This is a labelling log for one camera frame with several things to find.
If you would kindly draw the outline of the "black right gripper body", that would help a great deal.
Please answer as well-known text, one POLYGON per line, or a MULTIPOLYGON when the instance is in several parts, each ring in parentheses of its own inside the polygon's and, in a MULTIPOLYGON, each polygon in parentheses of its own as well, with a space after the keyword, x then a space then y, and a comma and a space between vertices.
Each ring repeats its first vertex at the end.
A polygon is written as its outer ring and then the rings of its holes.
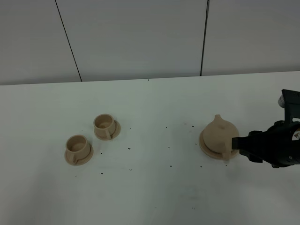
POLYGON ((300 123, 285 124, 280 120, 267 129, 264 150, 250 153, 268 162, 274 168, 300 164, 300 123))

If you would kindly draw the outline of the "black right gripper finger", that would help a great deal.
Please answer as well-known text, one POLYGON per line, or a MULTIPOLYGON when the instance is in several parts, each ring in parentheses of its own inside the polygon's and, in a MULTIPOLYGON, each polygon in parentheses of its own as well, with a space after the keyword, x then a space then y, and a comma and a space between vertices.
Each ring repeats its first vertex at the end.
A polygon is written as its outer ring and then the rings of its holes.
POLYGON ((232 150, 264 150, 267 132, 251 131, 248 136, 232 138, 232 150))
POLYGON ((240 154, 243 156, 246 156, 249 161, 254 162, 254 163, 262 163, 263 160, 260 159, 259 157, 253 155, 252 153, 249 153, 246 150, 239 150, 240 154))

